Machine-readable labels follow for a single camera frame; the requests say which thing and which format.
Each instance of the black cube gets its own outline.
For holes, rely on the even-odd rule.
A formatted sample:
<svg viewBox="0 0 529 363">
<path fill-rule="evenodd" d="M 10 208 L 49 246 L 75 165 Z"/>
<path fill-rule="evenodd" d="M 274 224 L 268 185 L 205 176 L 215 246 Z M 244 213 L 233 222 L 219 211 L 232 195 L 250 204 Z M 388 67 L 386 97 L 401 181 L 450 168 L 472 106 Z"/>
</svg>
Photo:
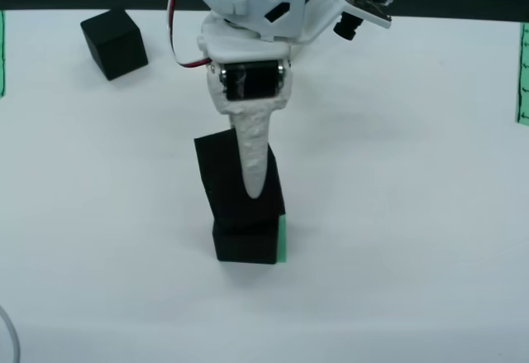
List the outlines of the black cube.
<svg viewBox="0 0 529 363">
<path fill-rule="evenodd" d="M 108 80 L 149 61 L 138 26 L 124 10 L 111 10 L 81 23 L 90 53 Z"/>
<path fill-rule="evenodd" d="M 279 218 L 238 229 L 213 224 L 213 242 L 219 261 L 275 264 L 278 238 Z"/>
<path fill-rule="evenodd" d="M 269 148 L 263 192 L 252 199 L 242 178 L 235 129 L 198 138 L 195 149 L 215 219 L 213 240 L 218 260 L 275 264 L 279 219 L 285 208 L 272 150 Z"/>
</svg>

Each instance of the green marker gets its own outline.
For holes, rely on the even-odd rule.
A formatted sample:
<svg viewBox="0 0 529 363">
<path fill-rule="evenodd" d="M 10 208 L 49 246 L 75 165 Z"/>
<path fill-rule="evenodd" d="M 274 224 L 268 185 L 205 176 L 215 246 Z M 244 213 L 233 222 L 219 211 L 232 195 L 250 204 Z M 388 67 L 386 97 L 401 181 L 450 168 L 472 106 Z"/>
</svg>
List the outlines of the green marker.
<svg viewBox="0 0 529 363">
<path fill-rule="evenodd" d="M 529 126 L 529 23 L 522 23 L 521 34 L 517 121 Z"/>
<path fill-rule="evenodd" d="M 0 11 L 0 97 L 6 92 L 6 13 Z"/>
</svg>

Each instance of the black block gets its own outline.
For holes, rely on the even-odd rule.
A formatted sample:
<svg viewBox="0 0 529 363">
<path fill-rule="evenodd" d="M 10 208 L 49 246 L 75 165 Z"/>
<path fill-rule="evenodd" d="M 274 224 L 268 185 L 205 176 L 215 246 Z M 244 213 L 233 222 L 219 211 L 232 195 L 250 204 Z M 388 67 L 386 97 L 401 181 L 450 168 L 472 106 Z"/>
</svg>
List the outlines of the black block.
<svg viewBox="0 0 529 363">
<path fill-rule="evenodd" d="M 81 28 L 93 59 L 108 80 L 149 64 L 140 29 L 124 10 L 85 20 Z"/>
<path fill-rule="evenodd" d="M 219 261 L 275 264 L 278 257 L 279 218 L 247 228 L 224 229 L 213 225 L 213 241 Z"/>
<path fill-rule="evenodd" d="M 269 148 L 263 192 L 252 199 L 242 179 L 235 129 L 195 140 L 198 165 L 217 225 L 236 230 L 259 222 L 277 221 L 285 214 L 274 153 Z"/>
</svg>

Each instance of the red wire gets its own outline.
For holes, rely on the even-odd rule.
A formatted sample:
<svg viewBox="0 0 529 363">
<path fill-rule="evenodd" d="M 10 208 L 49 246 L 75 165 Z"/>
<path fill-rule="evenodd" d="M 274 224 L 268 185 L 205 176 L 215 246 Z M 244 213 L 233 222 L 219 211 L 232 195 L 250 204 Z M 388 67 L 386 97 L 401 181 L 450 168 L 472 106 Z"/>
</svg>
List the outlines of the red wire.
<svg viewBox="0 0 529 363">
<path fill-rule="evenodd" d="M 171 43 L 171 49 L 173 50 L 173 53 L 174 53 L 173 20 L 174 20 L 174 9 L 175 8 L 176 8 L 176 0 L 171 0 L 171 6 L 169 7 L 169 42 Z M 197 68 L 197 67 L 202 67 L 203 65 L 210 64 L 211 62 L 212 62 L 211 59 L 206 58 L 206 59 L 194 61 L 193 63 L 180 63 L 180 62 L 178 63 L 184 68 Z"/>
</svg>

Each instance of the white mounting plate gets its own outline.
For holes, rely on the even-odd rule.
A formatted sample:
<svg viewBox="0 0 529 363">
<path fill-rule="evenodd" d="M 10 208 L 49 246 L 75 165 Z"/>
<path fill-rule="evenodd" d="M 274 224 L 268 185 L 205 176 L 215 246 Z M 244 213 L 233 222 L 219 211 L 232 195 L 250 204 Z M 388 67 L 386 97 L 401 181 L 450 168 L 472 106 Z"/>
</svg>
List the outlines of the white mounting plate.
<svg viewBox="0 0 529 363">
<path fill-rule="evenodd" d="M 256 32 L 233 27 L 213 12 L 204 20 L 198 47 L 221 64 L 281 60 L 290 56 L 288 42 L 262 41 Z"/>
</svg>

